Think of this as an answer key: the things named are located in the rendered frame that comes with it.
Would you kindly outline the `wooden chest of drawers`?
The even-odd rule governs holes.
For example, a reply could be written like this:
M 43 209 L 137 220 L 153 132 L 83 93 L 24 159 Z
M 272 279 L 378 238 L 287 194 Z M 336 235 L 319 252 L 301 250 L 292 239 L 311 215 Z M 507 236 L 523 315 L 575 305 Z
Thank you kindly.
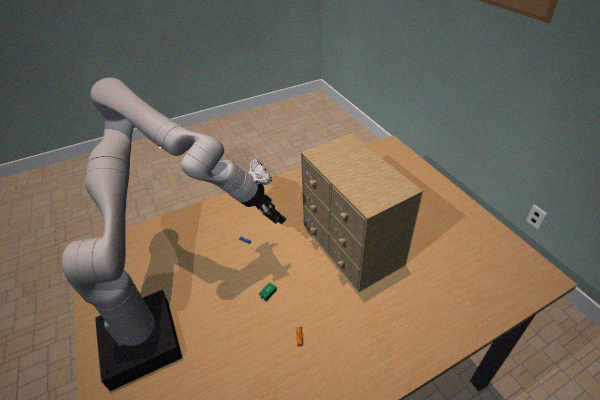
M 329 207 L 303 180 L 303 157 L 330 183 Z M 365 218 L 362 244 L 333 213 L 363 246 L 359 268 L 332 237 L 360 269 L 357 289 L 339 268 L 358 292 L 406 265 L 423 193 L 419 187 L 351 133 L 301 152 L 301 168 L 304 225 L 305 183 L 329 209 L 328 232 L 306 206 L 329 233 L 329 256 L 332 186 Z

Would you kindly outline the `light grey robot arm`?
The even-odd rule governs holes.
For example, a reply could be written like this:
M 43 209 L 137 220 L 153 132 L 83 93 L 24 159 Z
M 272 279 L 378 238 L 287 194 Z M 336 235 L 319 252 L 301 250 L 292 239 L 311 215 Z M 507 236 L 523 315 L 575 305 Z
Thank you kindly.
M 190 149 L 181 162 L 184 173 L 217 185 L 239 202 L 252 199 L 258 184 L 268 185 L 272 177 L 257 159 L 250 163 L 249 172 L 230 160 L 219 162 L 224 147 L 218 139 L 180 126 L 119 79 L 99 80 L 90 95 L 104 117 L 105 128 L 102 141 L 88 158 L 85 186 L 104 218 L 104 235 L 70 243 L 62 255 L 62 268 L 70 285 L 100 313 L 116 343 L 135 346 L 152 334 L 155 320 L 124 270 L 134 126 L 171 155 L 179 156 Z

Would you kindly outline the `green battery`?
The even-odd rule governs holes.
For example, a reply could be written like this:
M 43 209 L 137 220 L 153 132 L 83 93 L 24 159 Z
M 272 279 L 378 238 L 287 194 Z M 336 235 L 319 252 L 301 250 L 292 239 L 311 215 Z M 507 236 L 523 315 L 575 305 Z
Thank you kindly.
M 267 300 L 277 291 L 277 287 L 272 283 L 268 283 L 259 293 L 259 297 L 267 302 Z

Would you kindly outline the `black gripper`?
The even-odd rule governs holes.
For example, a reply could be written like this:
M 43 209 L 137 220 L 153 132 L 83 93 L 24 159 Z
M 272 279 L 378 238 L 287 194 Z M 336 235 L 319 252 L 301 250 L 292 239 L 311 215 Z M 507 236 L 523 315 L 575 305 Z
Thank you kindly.
M 278 222 L 280 224 L 283 224 L 286 221 L 286 217 L 284 217 L 282 214 L 280 214 L 280 212 L 278 212 L 275 209 L 275 205 L 271 203 L 271 201 L 272 199 L 269 196 L 267 196 L 264 192 L 263 184 L 258 184 L 258 189 L 254 197 L 247 202 L 240 203 L 247 207 L 256 206 L 258 209 L 261 208 L 260 210 L 262 211 L 263 215 L 265 215 L 275 224 L 277 224 Z M 269 207 L 269 205 L 271 205 L 272 207 Z

